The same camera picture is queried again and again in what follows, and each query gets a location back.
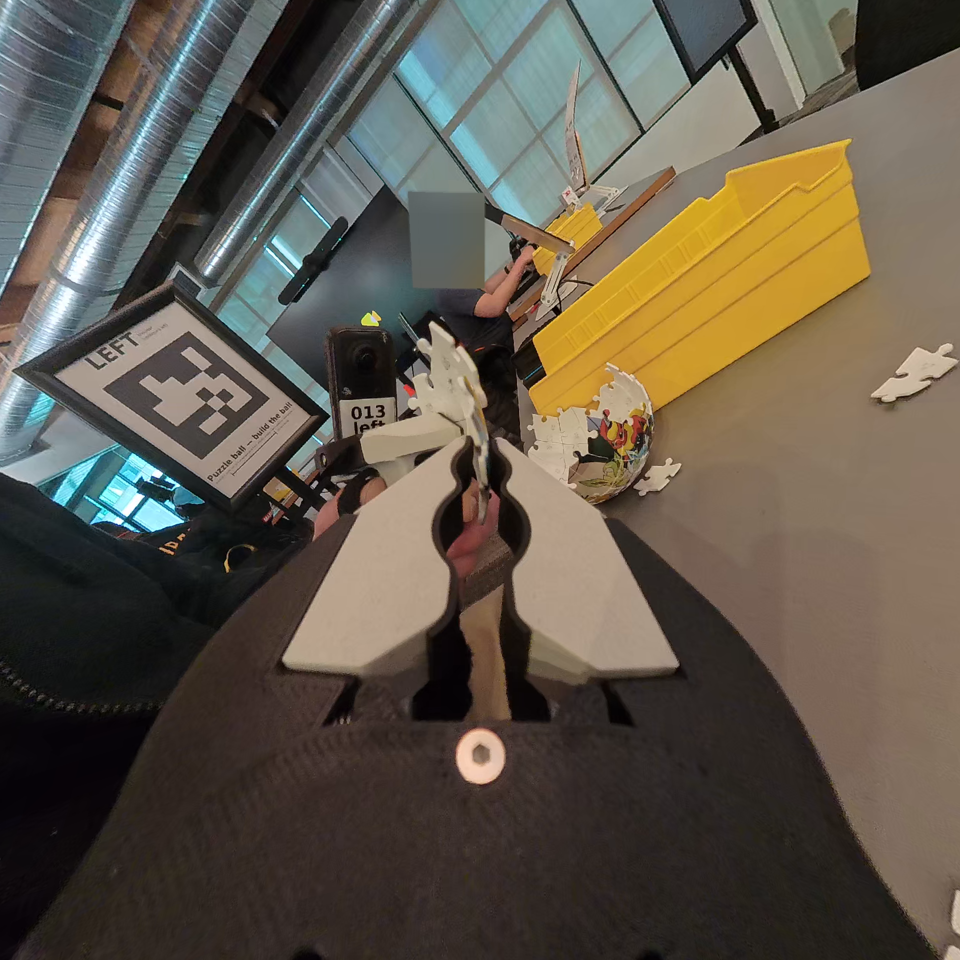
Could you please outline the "silver ventilation duct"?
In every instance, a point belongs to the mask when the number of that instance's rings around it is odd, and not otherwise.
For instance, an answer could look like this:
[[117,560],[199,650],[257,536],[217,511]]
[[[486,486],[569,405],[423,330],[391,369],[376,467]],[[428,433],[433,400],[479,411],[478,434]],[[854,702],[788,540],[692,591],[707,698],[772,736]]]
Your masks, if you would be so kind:
[[2,289],[132,6],[132,1],[1,3]]
[[378,69],[436,6],[426,1],[360,3],[194,257],[202,287],[221,284]]
[[2,463],[30,450],[53,401],[16,374],[73,335],[111,284],[139,212],[198,111],[249,12],[249,2],[173,2],[42,281],[2,370]]

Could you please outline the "person's left hand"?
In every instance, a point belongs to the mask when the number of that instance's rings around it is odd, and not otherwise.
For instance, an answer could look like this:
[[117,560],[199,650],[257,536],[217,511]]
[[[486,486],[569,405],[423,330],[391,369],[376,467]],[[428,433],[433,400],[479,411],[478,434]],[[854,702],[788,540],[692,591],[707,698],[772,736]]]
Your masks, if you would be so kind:
[[[376,470],[367,469],[350,479],[336,496],[318,511],[314,522],[314,539],[330,529],[340,518],[355,513],[387,490],[387,484]],[[462,495],[462,532],[447,550],[461,583],[477,566],[479,552],[498,529],[500,499],[489,495],[484,520],[479,518],[479,493],[472,481]]]

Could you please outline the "wooden edged table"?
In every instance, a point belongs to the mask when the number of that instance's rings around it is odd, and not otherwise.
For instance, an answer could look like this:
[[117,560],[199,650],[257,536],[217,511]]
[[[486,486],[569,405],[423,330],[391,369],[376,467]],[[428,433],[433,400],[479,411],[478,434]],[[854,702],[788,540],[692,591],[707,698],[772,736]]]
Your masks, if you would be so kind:
[[[614,200],[613,206],[599,215],[602,228],[576,249],[564,267],[560,280],[564,282],[571,277],[588,256],[613,236],[659,192],[669,186],[675,178],[676,171],[674,167],[669,166],[627,187]],[[519,293],[515,295],[508,308],[515,330],[526,321],[530,311],[539,304],[546,282],[545,276],[539,276],[535,280],[525,282]]]

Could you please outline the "framed black and white sign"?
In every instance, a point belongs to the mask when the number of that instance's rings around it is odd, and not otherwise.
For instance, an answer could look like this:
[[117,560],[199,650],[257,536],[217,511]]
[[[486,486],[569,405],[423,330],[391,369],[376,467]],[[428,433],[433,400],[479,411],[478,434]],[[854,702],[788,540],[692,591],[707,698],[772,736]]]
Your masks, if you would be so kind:
[[13,372],[231,513],[279,477],[330,419],[171,281]]

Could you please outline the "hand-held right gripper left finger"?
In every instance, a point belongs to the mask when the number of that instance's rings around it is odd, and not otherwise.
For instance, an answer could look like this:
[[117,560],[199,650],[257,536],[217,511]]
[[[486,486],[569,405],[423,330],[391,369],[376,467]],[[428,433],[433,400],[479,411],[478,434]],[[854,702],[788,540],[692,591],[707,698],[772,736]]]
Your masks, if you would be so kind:
[[345,536],[282,654],[290,670],[389,688],[414,716],[466,716],[471,651],[459,575],[475,444],[456,437],[345,518]]

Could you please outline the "black screen on stand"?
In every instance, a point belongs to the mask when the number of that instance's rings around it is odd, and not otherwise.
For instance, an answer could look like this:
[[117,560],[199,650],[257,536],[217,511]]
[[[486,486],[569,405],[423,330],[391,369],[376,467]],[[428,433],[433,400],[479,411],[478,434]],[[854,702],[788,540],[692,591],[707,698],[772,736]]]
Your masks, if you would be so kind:
[[759,24],[749,1],[654,1],[686,78],[696,86],[720,62],[732,67],[764,135],[779,129],[774,111],[761,90],[738,44]]

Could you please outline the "small yellow bin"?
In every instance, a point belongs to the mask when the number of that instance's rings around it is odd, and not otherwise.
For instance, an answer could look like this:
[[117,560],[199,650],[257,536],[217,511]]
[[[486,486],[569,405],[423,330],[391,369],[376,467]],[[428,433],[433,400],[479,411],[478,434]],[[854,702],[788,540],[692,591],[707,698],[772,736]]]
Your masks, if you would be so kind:
[[565,211],[544,229],[547,234],[568,241],[578,251],[602,231],[603,224],[593,204],[587,201]]

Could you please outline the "colourful puzzle ball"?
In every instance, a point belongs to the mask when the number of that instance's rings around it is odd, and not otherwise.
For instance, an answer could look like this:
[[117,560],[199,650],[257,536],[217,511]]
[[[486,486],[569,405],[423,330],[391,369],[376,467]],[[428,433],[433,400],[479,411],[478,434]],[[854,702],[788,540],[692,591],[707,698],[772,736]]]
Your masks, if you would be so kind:
[[599,504],[640,481],[655,428],[654,405],[642,383],[613,363],[591,409],[534,414],[527,456],[579,497]]

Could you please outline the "large glass window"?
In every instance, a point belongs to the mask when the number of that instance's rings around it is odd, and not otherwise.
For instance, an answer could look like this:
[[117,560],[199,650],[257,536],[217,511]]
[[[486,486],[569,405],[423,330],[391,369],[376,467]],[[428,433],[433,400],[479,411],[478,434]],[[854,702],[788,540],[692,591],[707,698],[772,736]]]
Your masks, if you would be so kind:
[[[256,239],[206,297],[258,349],[278,296],[334,219],[353,222],[383,187],[472,188],[545,226],[568,186],[570,78],[586,174],[626,187],[682,172],[755,134],[759,120],[732,66],[691,86],[653,2],[436,2],[405,34]],[[751,2],[738,44],[778,124],[845,70],[857,2]]]

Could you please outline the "white device on stand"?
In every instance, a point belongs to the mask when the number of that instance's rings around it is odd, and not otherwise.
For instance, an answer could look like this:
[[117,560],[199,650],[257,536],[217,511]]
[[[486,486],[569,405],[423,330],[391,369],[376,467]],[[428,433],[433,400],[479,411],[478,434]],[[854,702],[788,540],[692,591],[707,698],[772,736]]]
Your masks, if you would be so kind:
[[568,166],[568,183],[560,196],[569,212],[581,210],[585,206],[584,197],[594,199],[589,202],[597,215],[622,209],[618,198],[623,193],[620,188],[607,187],[599,183],[592,183],[587,174],[587,167],[582,150],[579,133],[575,126],[575,107],[579,90],[580,70],[582,61],[577,62],[571,75],[563,115],[563,148]]

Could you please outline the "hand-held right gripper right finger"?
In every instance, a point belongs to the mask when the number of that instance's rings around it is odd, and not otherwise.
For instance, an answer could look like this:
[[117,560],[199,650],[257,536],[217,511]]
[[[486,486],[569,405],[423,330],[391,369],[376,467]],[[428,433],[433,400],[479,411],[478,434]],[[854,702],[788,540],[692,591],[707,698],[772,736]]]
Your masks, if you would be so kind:
[[499,625],[512,719],[549,719],[548,690],[667,677],[678,655],[604,516],[505,440],[489,479],[510,549]]

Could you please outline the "yellow plastic bin stack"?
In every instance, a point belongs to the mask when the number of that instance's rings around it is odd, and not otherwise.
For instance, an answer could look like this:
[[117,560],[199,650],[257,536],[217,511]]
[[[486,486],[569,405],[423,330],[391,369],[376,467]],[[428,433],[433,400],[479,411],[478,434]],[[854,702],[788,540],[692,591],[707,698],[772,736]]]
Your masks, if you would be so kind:
[[866,280],[851,139],[731,170],[533,345],[537,414],[586,407],[613,364],[660,409]]

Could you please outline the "large black screen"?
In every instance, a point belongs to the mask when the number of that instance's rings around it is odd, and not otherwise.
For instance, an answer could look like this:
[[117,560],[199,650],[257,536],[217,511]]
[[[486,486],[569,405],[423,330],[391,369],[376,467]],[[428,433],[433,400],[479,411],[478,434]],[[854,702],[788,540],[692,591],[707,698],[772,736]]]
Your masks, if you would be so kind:
[[409,342],[414,328],[436,309],[435,289],[458,280],[481,280],[483,208],[474,191],[414,191],[414,209],[382,188],[349,224],[325,270],[296,303],[282,306],[270,341],[321,387],[329,387],[325,342],[330,330],[362,327],[371,310],[380,329]]

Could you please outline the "black webcam bar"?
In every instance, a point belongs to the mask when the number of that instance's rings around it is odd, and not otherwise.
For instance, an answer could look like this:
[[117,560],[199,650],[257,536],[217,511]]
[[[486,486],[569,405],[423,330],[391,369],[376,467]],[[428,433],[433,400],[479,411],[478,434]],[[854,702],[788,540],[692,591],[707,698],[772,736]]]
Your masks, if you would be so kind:
[[342,242],[350,224],[346,217],[338,217],[331,223],[327,232],[312,251],[306,254],[301,266],[279,293],[277,300],[282,306],[297,303],[306,294],[309,287],[326,270],[330,258]]

